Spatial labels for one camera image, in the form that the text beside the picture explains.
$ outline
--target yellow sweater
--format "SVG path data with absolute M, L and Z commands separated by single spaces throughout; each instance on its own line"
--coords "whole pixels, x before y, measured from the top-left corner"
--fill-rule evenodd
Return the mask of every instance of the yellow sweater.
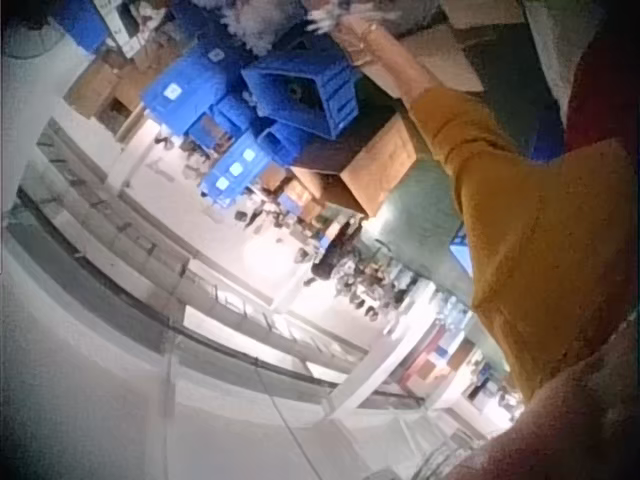
M 609 140 L 550 165 L 520 157 L 480 102 L 427 90 L 411 114 L 450 175 L 472 309 L 525 399 L 597 351 L 637 302 L 637 177 Z

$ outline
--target mustard yellow sleeve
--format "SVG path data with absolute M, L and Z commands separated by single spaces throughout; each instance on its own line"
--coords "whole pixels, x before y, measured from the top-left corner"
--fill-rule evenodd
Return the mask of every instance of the mustard yellow sleeve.
M 468 95 L 432 88 L 411 105 L 410 113 L 451 177 L 469 239 L 477 299 L 489 288 L 485 277 L 506 267 L 508 245 L 520 242 L 535 222 L 536 169 L 518 155 L 488 108 Z

